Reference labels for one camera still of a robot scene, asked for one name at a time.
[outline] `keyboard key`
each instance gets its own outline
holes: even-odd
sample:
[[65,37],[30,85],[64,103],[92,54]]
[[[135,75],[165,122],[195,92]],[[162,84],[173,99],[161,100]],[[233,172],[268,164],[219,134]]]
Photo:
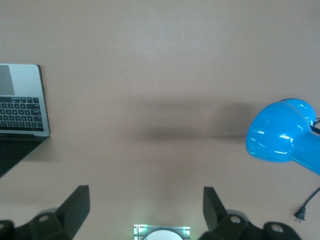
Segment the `keyboard key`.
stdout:
[[13,102],[15,104],[19,104],[20,103],[20,98],[19,97],[13,97],[12,99],[13,99]]
[[34,116],[33,121],[35,122],[42,122],[42,117],[41,116]]
[[32,116],[41,116],[41,111],[40,110],[31,110],[31,115]]
[[28,110],[40,110],[39,104],[27,104],[26,109]]
[[12,97],[11,96],[0,96],[0,102],[1,103],[12,103]]

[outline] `laptop keyboard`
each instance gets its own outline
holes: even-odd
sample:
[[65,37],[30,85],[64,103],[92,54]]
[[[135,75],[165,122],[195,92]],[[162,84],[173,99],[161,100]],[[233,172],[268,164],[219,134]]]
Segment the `laptop keyboard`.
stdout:
[[43,132],[39,98],[0,96],[0,130]]

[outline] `lamp head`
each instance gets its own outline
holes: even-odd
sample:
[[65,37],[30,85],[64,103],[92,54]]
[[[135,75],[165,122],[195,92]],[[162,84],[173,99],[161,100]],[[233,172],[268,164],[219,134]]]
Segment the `lamp head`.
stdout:
[[295,140],[309,131],[307,120],[293,105],[275,102],[254,119],[247,133],[246,149],[261,160],[289,162]]
[[287,98],[283,99],[282,102],[286,102],[294,106],[304,116],[309,125],[313,126],[317,121],[316,111],[306,101],[297,98]]
[[314,109],[300,99],[285,99],[264,108],[253,120],[246,149],[256,159],[295,161],[320,175],[320,129],[312,126]]

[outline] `tabletop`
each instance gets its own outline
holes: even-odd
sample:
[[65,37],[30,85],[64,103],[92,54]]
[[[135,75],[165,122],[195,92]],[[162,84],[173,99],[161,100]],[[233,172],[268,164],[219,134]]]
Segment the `tabletop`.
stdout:
[[226,209],[319,238],[320,185],[294,162],[252,158],[265,106],[319,112],[320,3],[0,1],[0,62],[41,67],[51,136],[0,179],[0,219],[20,226],[89,185],[75,236],[133,239],[134,224],[206,228],[205,186]]

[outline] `blue desk lamp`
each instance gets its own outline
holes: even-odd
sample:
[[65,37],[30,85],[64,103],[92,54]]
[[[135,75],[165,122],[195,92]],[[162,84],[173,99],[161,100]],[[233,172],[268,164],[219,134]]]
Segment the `blue desk lamp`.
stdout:
[[[246,149],[256,159],[284,163],[295,161],[320,175],[320,129],[312,106],[300,99],[289,98],[265,107],[253,120]],[[294,214],[305,220],[306,205],[320,187]]]

